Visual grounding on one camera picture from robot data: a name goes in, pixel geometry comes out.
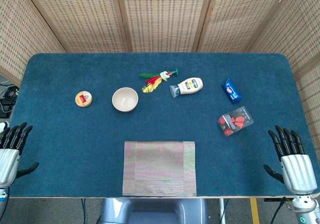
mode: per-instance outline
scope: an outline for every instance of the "blue felt surface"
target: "blue felt surface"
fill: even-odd
[[[140,72],[177,67],[153,93],[142,93]],[[169,85],[200,77],[203,89],[173,99]],[[232,104],[221,84],[230,77],[243,96]],[[139,102],[132,112],[113,108],[115,90],[131,87]],[[92,104],[75,103],[78,92]],[[254,124],[224,136],[218,118],[245,106]],[[281,172],[268,130],[296,130],[317,182],[320,169],[288,60],[259,53],[37,54],[26,68],[11,126],[33,125],[20,169],[40,162],[17,179],[14,197],[121,197],[125,141],[195,141],[198,196],[288,195],[263,165]]]

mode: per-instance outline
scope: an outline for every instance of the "wicker screen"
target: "wicker screen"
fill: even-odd
[[[204,0],[123,0],[134,52],[191,52]]]
[[[0,71],[19,85],[36,53],[65,52],[27,0],[0,0]]]
[[[275,0],[211,0],[199,52],[241,52]]]
[[[320,159],[319,7],[320,0],[286,0],[249,51],[277,52],[288,57]]]
[[[68,52],[125,50],[113,0],[33,1]]]

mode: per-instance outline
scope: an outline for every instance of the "clear plastic box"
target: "clear plastic box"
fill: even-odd
[[[244,106],[223,114],[218,120],[218,124],[226,136],[230,136],[252,123],[254,120]]]

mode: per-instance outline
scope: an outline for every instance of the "yellow feather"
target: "yellow feather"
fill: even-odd
[[[161,81],[162,81],[162,78],[158,78],[158,79],[154,82],[154,84],[149,83],[147,86],[144,86],[144,87],[142,88],[142,91],[143,91],[144,93],[152,93],[152,92],[159,86],[159,84],[161,83]]]

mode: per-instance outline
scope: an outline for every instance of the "green feather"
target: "green feather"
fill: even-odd
[[[144,79],[154,78],[156,76],[160,76],[160,73],[140,73],[139,77]]]

